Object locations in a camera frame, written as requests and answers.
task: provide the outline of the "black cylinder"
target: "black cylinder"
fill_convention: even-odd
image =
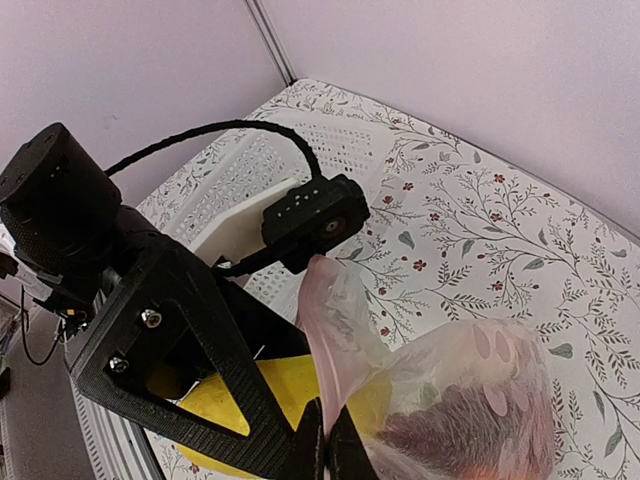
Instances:
[[[54,275],[106,266],[120,191],[61,123],[24,144],[0,175],[0,218],[16,252]]]

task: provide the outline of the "floral pattern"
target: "floral pattern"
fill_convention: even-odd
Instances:
[[[381,338],[397,348],[445,322],[517,317],[553,378],[553,478],[640,478],[640,254],[588,209],[454,135],[374,100],[302,80],[259,108],[320,112],[395,135],[372,217],[338,258],[358,269]],[[140,209],[159,227],[235,145],[230,132]],[[165,439],[170,480],[223,478]]]

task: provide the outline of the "floral tablecloth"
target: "floral tablecloth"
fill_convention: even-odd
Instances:
[[[445,322],[518,317],[548,347],[556,472],[640,478],[640,253],[565,194],[406,114],[301,80],[252,115],[320,112],[387,127],[387,175],[342,261],[392,348]],[[212,143],[140,206],[163,227],[243,132]],[[170,480],[222,476],[149,437]]]

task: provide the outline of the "white wall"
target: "white wall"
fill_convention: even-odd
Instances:
[[[299,77],[435,123],[640,234],[637,0],[263,0]]]
[[[0,0],[0,168],[62,121],[106,168],[168,135],[242,117],[284,88],[239,0]],[[136,205],[211,141],[114,176]],[[0,290],[16,290],[0,281]]]

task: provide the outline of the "white basket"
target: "white basket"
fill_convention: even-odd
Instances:
[[[364,121],[300,112],[279,112],[269,121],[293,128],[313,148],[327,178],[344,173],[371,202],[378,194],[384,155],[393,147],[386,128]],[[302,153],[280,135],[250,130],[192,193],[164,232],[189,246],[219,213],[287,178],[311,178]],[[269,304],[293,275],[279,263],[254,274],[246,289]]]

